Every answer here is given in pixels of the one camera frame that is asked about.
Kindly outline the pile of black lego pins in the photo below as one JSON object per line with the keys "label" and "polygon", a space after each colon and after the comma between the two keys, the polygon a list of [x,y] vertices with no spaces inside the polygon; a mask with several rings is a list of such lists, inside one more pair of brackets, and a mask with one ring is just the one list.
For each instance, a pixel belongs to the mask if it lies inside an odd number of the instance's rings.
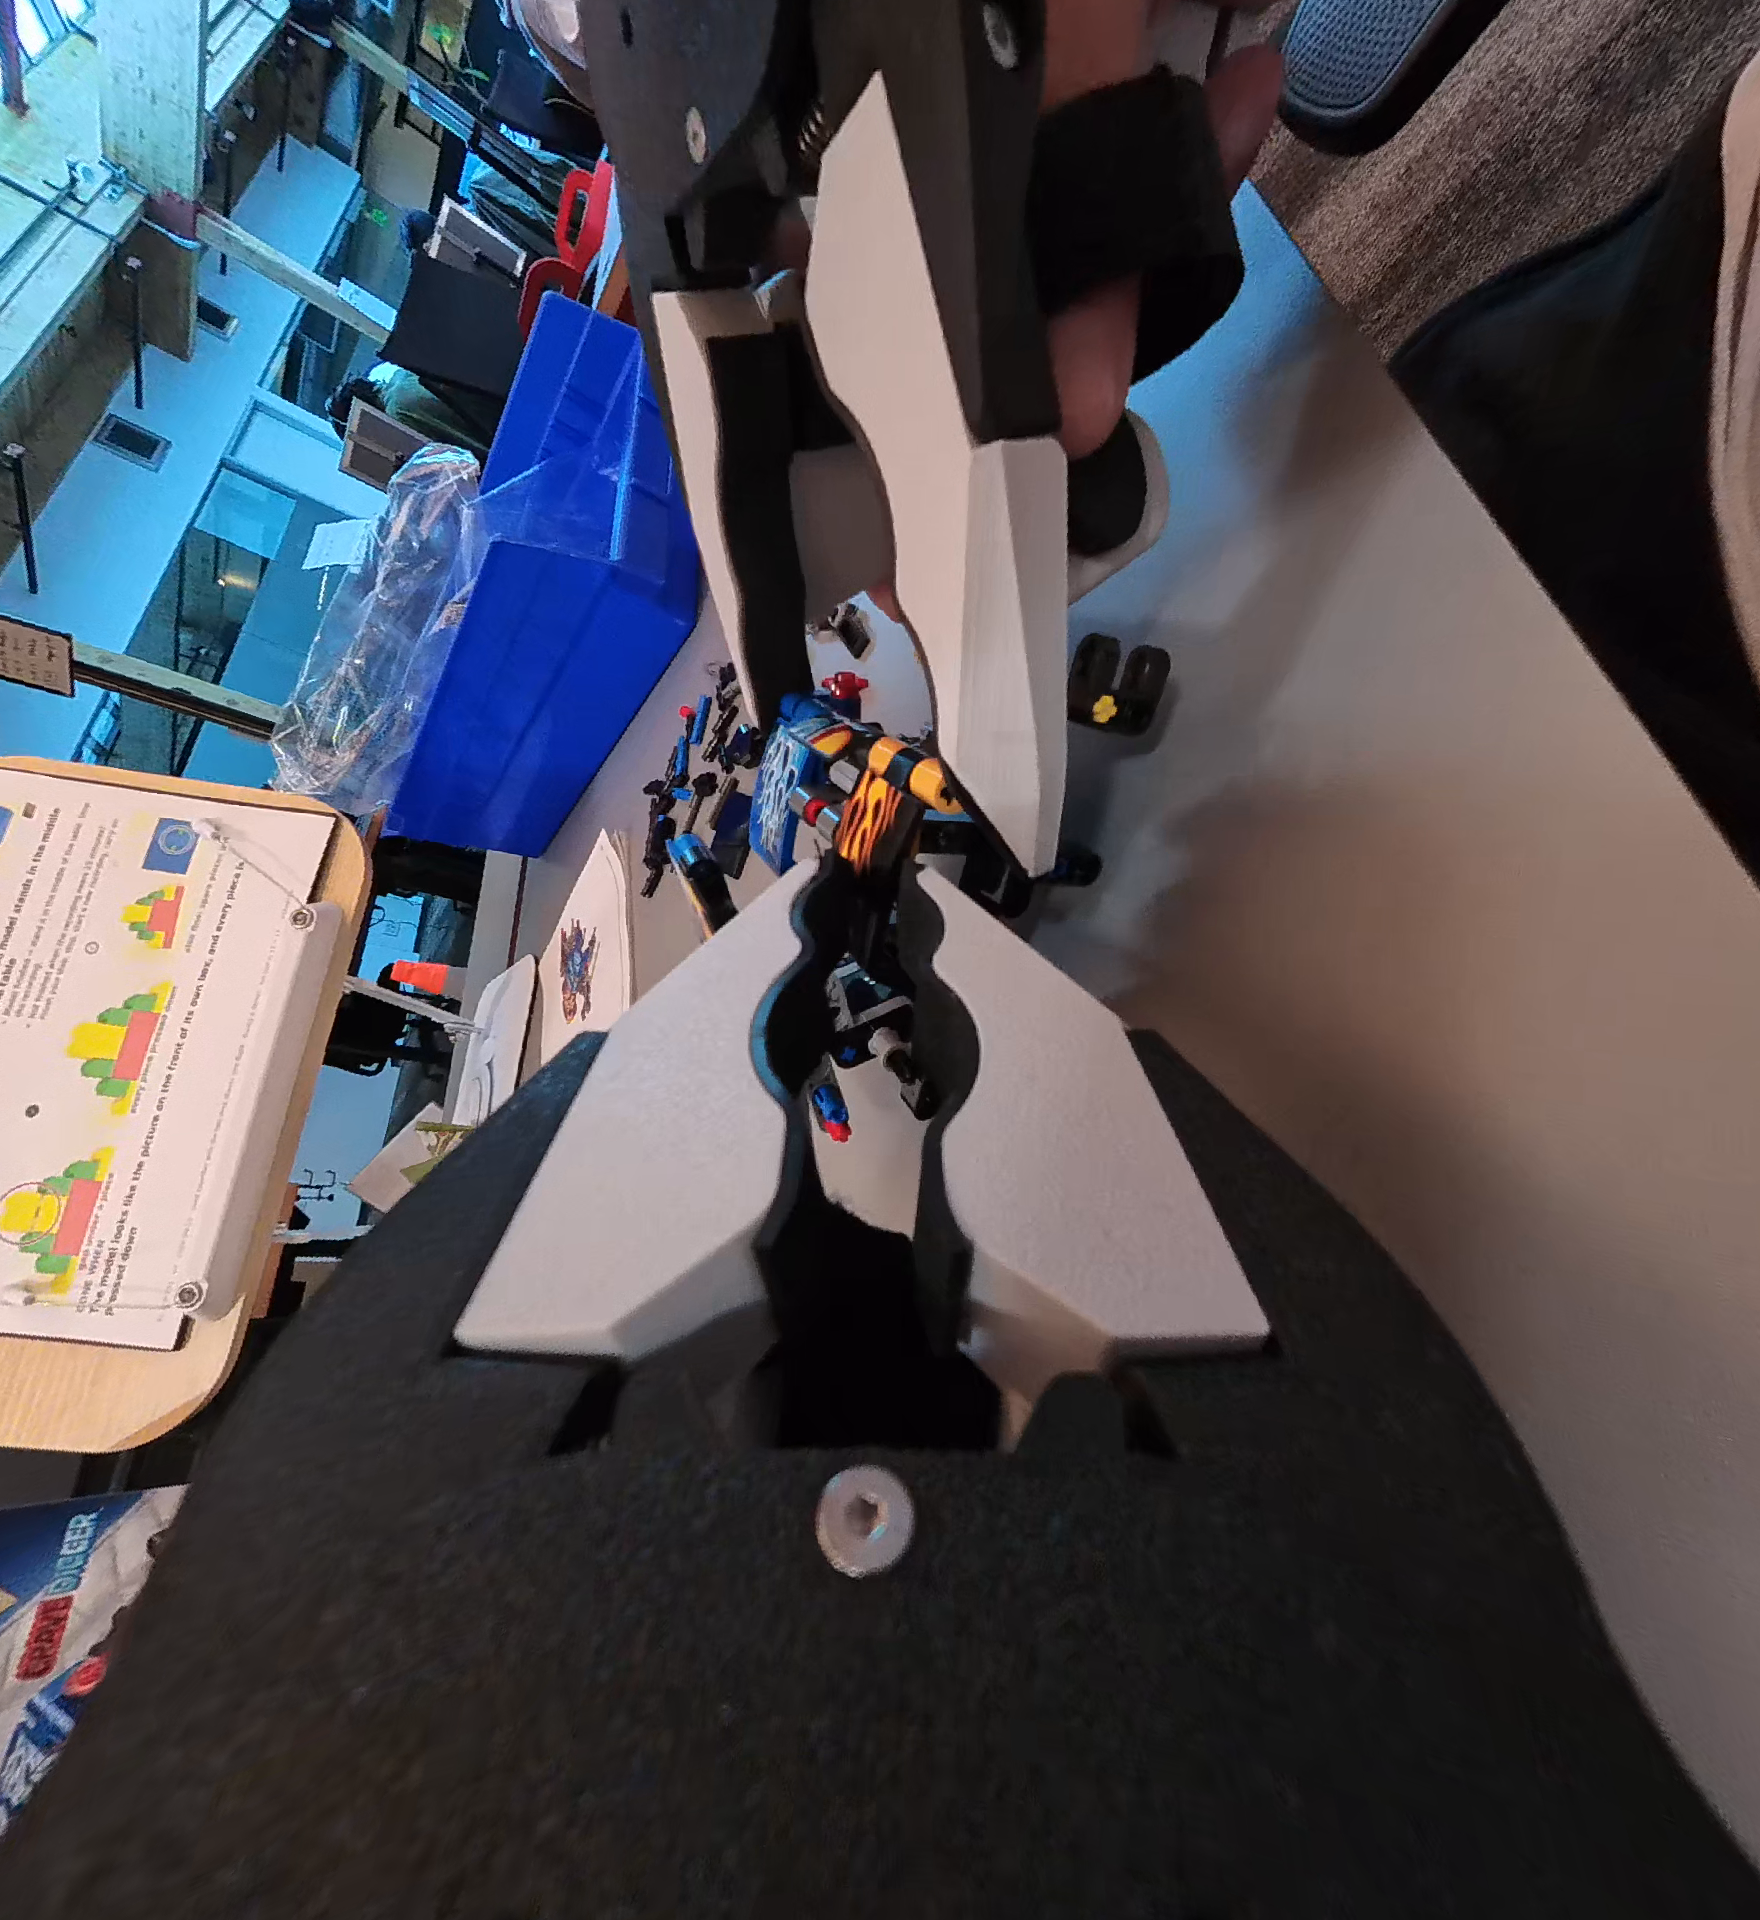
{"label": "pile of black lego pins", "polygon": [[750,863],[750,817],[766,738],[748,717],[738,668],[711,668],[711,689],[679,707],[663,775],[645,786],[650,830],[642,897],[675,877],[708,939],[738,915],[735,882]]}

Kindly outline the red plastic chair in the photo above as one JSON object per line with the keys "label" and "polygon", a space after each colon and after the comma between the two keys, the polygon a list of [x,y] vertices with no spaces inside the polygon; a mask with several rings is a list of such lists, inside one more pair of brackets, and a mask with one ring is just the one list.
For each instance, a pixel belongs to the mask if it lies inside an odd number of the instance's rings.
{"label": "red plastic chair", "polygon": [[609,156],[600,156],[590,171],[579,166],[564,180],[554,251],[530,257],[519,277],[516,329],[522,341],[531,335],[541,301],[549,297],[625,317],[626,293],[602,297],[593,292],[613,216],[614,181],[618,173]]}

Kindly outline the black lego connector yellow pin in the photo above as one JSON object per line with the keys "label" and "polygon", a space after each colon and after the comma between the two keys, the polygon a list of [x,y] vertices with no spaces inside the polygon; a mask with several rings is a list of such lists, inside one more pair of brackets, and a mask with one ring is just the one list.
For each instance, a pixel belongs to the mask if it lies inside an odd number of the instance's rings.
{"label": "black lego connector yellow pin", "polygon": [[1111,635],[1085,635],[1065,678],[1070,726],[1109,738],[1145,738],[1155,728],[1174,656],[1159,644],[1122,646]]}

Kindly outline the person's right hand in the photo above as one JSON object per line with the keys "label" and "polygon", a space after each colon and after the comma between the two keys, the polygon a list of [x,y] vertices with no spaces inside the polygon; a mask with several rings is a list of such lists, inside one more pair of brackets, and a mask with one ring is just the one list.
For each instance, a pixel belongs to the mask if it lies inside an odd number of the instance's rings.
{"label": "person's right hand", "polygon": [[[1059,3],[1045,11],[1039,116],[1170,62],[1207,56],[1203,88],[1227,193],[1247,181],[1279,120],[1284,62],[1274,44],[1231,46],[1230,4]],[[1048,320],[1065,457],[1093,455],[1114,434],[1136,372],[1143,277],[1111,277]]]}

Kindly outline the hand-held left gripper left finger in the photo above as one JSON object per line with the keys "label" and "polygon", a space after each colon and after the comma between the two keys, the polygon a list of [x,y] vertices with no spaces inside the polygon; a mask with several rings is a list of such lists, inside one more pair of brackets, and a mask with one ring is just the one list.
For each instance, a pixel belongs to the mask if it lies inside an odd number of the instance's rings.
{"label": "hand-held left gripper left finger", "polygon": [[782,1181],[783,1097],[755,1013],[800,956],[803,859],[625,1012],[493,1252],[455,1342],[502,1356],[753,1368],[772,1350],[755,1264]]}

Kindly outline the clear plastic bag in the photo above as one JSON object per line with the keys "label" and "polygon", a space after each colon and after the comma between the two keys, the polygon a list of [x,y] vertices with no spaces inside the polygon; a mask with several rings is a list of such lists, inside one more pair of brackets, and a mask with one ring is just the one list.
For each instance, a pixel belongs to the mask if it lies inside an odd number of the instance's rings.
{"label": "clear plastic bag", "polygon": [[487,551],[480,481],[444,444],[394,472],[272,732],[274,788],[356,817],[398,804]]}

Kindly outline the black mesh office chair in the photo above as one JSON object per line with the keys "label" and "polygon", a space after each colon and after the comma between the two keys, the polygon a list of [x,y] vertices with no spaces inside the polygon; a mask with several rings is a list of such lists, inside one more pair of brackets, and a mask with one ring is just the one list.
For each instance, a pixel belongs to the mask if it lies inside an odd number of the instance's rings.
{"label": "black mesh office chair", "polygon": [[1508,3],[1300,3],[1280,34],[1280,122],[1329,156],[1391,143]]}

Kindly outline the white stand base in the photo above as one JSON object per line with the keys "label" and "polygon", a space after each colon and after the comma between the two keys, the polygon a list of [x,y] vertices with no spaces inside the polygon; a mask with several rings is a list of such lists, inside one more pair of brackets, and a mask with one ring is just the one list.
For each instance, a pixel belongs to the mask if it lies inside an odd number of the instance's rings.
{"label": "white stand base", "polygon": [[444,1119],[458,1130],[486,1125],[516,1093],[537,989],[537,958],[524,956],[480,994],[464,1043]]}

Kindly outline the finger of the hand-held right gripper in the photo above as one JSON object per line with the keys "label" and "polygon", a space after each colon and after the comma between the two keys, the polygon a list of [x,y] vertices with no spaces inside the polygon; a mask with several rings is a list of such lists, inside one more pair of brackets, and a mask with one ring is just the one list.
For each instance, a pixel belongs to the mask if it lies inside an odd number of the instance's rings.
{"label": "finger of the hand-held right gripper", "polygon": [[826,391],[803,292],[776,277],[651,297],[675,468],[757,722],[813,686],[811,630],[895,568],[879,470]]}
{"label": "finger of the hand-held right gripper", "polygon": [[1039,874],[1065,794],[1065,451],[1056,426],[967,420],[885,77],[826,149],[806,308],[826,389],[879,472],[941,757]]}

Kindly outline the person's torso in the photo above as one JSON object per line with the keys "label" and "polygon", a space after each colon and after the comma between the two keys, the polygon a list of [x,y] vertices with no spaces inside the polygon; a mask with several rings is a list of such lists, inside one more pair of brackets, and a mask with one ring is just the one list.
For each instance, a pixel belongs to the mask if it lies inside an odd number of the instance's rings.
{"label": "person's torso", "polygon": [[1760,48],[1636,203],[1391,372],[1760,888]]}

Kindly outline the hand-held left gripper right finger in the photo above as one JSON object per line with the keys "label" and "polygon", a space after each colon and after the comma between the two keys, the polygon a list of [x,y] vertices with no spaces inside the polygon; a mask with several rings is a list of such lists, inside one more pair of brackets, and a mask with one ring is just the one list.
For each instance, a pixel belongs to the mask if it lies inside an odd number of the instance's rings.
{"label": "hand-held left gripper right finger", "polygon": [[990,1376],[1258,1350],[1270,1322],[1125,1022],[941,874],[901,895],[924,1271]]}

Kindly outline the lego set box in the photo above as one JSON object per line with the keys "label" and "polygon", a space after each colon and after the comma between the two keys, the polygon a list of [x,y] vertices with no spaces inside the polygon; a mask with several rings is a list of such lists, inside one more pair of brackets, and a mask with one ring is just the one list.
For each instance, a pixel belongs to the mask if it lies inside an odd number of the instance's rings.
{"label": "lego set box", "polygon": [[125,1640],[185,1486],[0,1508],[0,1837]]}

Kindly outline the instruction booklet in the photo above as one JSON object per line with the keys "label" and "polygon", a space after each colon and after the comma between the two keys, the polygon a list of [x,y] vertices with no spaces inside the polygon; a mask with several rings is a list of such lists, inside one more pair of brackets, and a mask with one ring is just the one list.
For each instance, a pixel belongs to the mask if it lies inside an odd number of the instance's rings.
{"label": "instruction booklet", "polygon": [[600,830],[537,967],[533,1064],[606,1033],[635,999],[630,841]]}

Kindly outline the blue flame-print lego body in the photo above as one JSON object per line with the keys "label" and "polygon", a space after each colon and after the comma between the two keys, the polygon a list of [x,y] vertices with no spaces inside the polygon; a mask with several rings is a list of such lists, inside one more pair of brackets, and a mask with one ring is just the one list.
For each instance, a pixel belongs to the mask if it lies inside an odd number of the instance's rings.
{"label": "blue flame-print lego body", "polygon": [[800,859],[800,830],[821,858],[852,873],[844,948],[826,977],[836,1038],[809,1086],[821,1135],[848,1142],[852,1119],[841,1075],[875,1064],[904,1108],[929,1122],[935,1086],[915,1064],[915,984],[897,942],[899,882],[913,858],[958,858],[961,888],[1000,919],[1019,915],[1043,884],[1085,888],[1104,863],[1065,843],[1056,864],[1028,877],[972,813],[930,738],[904,740],[865,721],[868,678],[843,671],[782,701],[757,766],[750,848],[772,873]]}

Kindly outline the blue plastic bin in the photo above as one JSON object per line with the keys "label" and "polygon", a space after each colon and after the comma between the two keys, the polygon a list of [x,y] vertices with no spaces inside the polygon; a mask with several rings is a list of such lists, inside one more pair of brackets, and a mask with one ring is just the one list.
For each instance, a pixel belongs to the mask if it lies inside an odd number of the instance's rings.
{"label": "blue plastic bin", "polygon": [[543,855],[680,655],[700,553],[640,333],[543,297],[388,830]]}

